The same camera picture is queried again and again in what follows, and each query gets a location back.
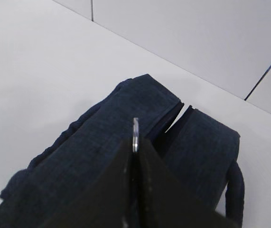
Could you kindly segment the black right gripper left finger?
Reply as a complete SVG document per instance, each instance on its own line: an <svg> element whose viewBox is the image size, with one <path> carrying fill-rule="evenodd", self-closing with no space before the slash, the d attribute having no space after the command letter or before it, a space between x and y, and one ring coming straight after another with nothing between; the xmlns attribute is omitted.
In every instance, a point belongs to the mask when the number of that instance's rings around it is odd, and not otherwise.
<svg viewBox="0 0 271 228"><path fill-rule="evenodd" d="M122 141L109 166L43 228L132 228L132 140Z"/></svg>

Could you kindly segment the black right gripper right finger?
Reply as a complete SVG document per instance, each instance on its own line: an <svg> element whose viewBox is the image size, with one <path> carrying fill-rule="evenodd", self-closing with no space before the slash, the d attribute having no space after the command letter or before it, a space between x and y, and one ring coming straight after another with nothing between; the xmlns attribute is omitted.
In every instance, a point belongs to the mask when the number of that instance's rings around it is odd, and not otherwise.
<svg viewBox="0 0 271 228"><path fill-rule="evenodd" d="M193 197L172 175L147 139L135 137L138 218L142 228L235 228Z"/></svg>

